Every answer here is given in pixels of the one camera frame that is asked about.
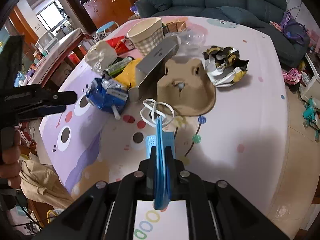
person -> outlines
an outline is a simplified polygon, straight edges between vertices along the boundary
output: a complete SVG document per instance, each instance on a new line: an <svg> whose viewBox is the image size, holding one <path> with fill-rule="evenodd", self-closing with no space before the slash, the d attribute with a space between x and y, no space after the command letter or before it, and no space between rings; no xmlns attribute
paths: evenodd
<svg viewBox="0 0 320 240"><path fill-rule="evenodd" d="M20 165L20 136L16 131L14 134L14 146L2 152L3 163L0 165L0 178L8 179L8 185L12 188L20 188L21 178L19 176Z"/></svg>

throw pillow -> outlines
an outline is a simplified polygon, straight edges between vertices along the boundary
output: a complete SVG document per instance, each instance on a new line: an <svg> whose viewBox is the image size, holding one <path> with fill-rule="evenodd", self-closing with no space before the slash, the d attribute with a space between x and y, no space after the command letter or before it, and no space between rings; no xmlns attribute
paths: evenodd
<svg viewBox="0 0 320 240"><path fill-rule="evenodd" d="M235 23L251 28L264 27L264 23L246 9L232 6L221 6L218 9Z"/></svg>
<svg viewBox="0 0 320 240"><path fill-rule="evenodd" d="M169 9L172 6L172 0L148 0L159 12Z"/></svg>

dark green sofa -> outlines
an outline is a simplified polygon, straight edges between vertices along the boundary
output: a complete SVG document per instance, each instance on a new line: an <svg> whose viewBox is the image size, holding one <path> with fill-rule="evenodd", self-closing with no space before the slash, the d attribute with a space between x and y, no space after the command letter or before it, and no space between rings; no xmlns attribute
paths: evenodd
<svg viewBox="0 0 320 240"><path fill-rule="evenodd" d="M304 46L291 43L281 32L269 24L280 23L286 11L286 0L172 0L172 6L158 11L149 0L139 0L135 5L142 18L156 16L199 16L219 20L230 20L217 7L232 6L246 9L261 22L254 29L269 35L276 48L279 61L289 67L297 67L307 51L310 38L305 36Z"/></svg>

blue wrapper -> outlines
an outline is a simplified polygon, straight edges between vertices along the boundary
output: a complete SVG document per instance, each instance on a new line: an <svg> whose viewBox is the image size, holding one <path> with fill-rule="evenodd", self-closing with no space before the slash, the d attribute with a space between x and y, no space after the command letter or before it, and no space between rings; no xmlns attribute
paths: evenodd
<svg viewBox="0 0 320 240"><path fill-rule="evenodd" d="M108 87L105 89L102 86L103 78L95 78L90 88L86 91L85 95L87 100L102 111L113 114L111 106L116 106L118 112L124 109L128 99L128 94L116 87Z"/></svg>

white stick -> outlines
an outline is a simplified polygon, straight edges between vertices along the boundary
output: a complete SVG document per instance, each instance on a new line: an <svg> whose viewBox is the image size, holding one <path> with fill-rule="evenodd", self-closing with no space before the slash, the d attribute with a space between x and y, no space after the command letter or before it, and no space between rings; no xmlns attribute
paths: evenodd
<svg viewBox="0 0 320 240"><path fill-rule="evenodd" d="M111 109L112 109L112 111L113 111L113 114L115 115L115 119L116 119L116 120L120 120L120 119L121 119L121 116L119 115L119 112L118 112L116 106L115 106L115 105L112 105L112 106L111 106Z"/></svg>

